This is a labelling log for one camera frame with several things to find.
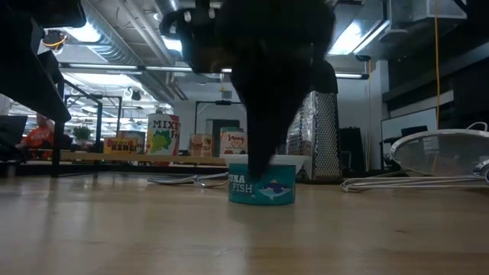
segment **desk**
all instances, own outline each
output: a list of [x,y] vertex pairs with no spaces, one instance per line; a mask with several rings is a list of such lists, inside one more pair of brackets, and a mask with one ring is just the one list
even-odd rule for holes
[[486,275],[489,195],[343,193],[298,185],[294,205],[142,175],[0,184],[0,274]]

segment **wooden surface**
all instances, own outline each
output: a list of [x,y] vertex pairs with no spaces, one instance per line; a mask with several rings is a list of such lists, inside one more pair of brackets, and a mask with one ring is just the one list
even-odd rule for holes
[[181,156],[156,156],[143,154],[100,154],[100,153],[73,153],[61,152],[61,160],[120,160],[120,161],[167,161],[179,163],[216,163],[225,164],[218,157],[181,157]]
[[0,274],[489,274],[489,196],[343,193],[228,202],[225,189],[100,174],[0,184]]

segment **fish illustration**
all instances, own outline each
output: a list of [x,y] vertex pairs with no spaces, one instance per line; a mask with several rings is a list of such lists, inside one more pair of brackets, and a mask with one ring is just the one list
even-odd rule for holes
[[265,184],[258,189],[258,192],[269,197],[271,200],[274,200],[276,197],[283,196],[290,191],[292,191],[291,188],[279,184],[276,180],[272,180],[270,183]]

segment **potted plant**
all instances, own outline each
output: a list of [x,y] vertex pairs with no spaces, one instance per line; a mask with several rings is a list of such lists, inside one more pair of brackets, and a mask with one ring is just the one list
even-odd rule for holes
[[75,140],[79,142],[79,146],[84,149],[86,142],[90,139],[90,134],[92,130],[90,130],[86,126],[75,127],[73,129],[73,136],[75,136]]

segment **door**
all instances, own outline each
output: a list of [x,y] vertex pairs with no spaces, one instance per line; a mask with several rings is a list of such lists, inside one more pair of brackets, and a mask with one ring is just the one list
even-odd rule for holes
[[212,138],[214,139],[214,148],[212,149],[214,157],[219,157],[221,150],[221,128],[238,127],[239,120],[214,119],[212,120]]

